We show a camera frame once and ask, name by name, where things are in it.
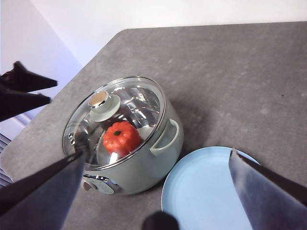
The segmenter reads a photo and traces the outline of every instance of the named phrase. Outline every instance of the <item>pumpkin stem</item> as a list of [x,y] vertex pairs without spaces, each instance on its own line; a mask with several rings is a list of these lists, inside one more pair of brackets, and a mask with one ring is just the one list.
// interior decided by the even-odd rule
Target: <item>pumpkin stem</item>
[[115,136],[118,136],[120,134],[120,131],[119,130],[116,130],[114,133],[113,133]]

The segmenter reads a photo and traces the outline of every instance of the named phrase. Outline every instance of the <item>blue plate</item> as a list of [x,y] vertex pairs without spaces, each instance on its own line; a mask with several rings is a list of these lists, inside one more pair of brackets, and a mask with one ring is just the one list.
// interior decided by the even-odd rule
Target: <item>blue plate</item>
[[230,151],[218,146],[196,150],[167,176],[161,207],[181,230],[252,230],[230,175]]

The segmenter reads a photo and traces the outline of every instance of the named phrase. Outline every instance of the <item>stainless steel rim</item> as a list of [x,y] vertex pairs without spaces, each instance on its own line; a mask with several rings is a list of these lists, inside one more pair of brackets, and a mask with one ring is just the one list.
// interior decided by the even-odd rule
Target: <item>stainless steel rim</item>
[[[97,167],[96,167],[96,166],[94,166],[94,165],[91,165],[91,164],[85,162],[85,166],[86,166],[86,167],[85,167],[85,171],[100,171],[100,170],[103,170],[103,169],[112,168],[112,167],[114,167],[114,166],[117,166],[117,165],[119,165],[119,164],[121,164],[121,163],[123,163],[123,162],[129,160],[130,158],[132,158],[132,157],[135,155],[135,153],[136,153],[138,150],[140,150],[140,149],[148,142],[148,140],[153,136],[153,134],[156,132],[157,129],[159,129],[159,127],[160,127],[161,124],[162,124],[162,120],[163,120],[163,118],[164,118],[165,111],[166,111],[166,98],[165,98],[165,94],[164,94],[164,92],[163,92],[161,86],[160,86],[157,82],[155,82],[154,80],[152,80],[152,79],[150,79],[150,78],[141,77],[141,76],[130,76],[130,77],[125,77],[125,78],[119,78],[119,79],[110,81],[110,82],[108,82],[107,84],[105,84],[105,85],[99,87],[99,88],[96,89],[94,92],[92,92],[90,95],[92,95],[93,93],[97,92],[97,91],[98,91],[100,88],[102,88],[102,87],[106,87],[106,86],[108,86],[108,85],[110,85],[110,84],[114,84],[114,83],[117,82],[117,81],[122,81],[122,80],[124,80],[124,79],[130,79],[130,78],[141,78],[141,79],[150,80],[150,81],[152,81],[153,83],[156,84],[156,86],[158,87],[158,89],[159,89],[160,92],[162,93],[162,97],[163,97],[163,108],[162,108],[162,114],[160,115],[160,117],[159,117],[159,119],[158,119],[157,125],[154,127],[154,129],[153,129],[153,131],[151,132],[151,134],[143,141],[143,143],[142,143],[137,149],[135,149],[132,153],[128,154],[127,156],[123,157],[122,159],[118,160],[117,162],[115,162],[115,163],[113,163],[113,164],[108,164],[108,165],[104,165],[104,166],[97,166]],[[63,137],[64,137],[65,128],[66,128],[66,126],[67,126],[69,120],[71,119],[72,115],[76,112],[76,110],[79,108],[79,106],[80,106],[81,104],[83,104],[83,102],[84,102],[85,100],[87,100],[88,97],[86,97],[82,102],[80,102],[79,105],[74,109],[74,111],[73,111],[72,114],[70,115],[70,117],[69,117],[68,121],[66,122],[66,125],[65,125],[65,127],[64,127],[64,129],[63,129],[63,132],[62,132],[62,151],[63,151],[64,155],[66,155],[65,152],[64,152],[64,147],[63,147]]]

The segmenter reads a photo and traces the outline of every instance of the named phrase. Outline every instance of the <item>table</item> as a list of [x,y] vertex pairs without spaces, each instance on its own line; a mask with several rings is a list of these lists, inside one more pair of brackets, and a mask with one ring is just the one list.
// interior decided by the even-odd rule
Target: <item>table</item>
[[[181,156],[234,146],[307,186],[307,22],[123,30],[5,148],[4,170],[16,181],[63,158],[74,108],[132,75],[157,81],[182,118]],[[130,196],[79,189],[63,229],[140,229],[160,210],[162,186]]]

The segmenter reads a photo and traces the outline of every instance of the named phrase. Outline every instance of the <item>white wall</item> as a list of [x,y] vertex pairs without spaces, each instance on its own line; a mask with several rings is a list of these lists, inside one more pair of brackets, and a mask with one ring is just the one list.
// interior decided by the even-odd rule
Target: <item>white wall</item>
[[[82,68],[81,64],[30,0],[1,0],[0,10],[1,74],[19,60],[28,70],[58,81],[57,87],[39,91],[54,97]],[[1,122],[1,133],[13,139],[40,110],[26,112],[24,119],[19,116]]]
[[126,28],[307,20],[307,0],[31,0],[85,65]]

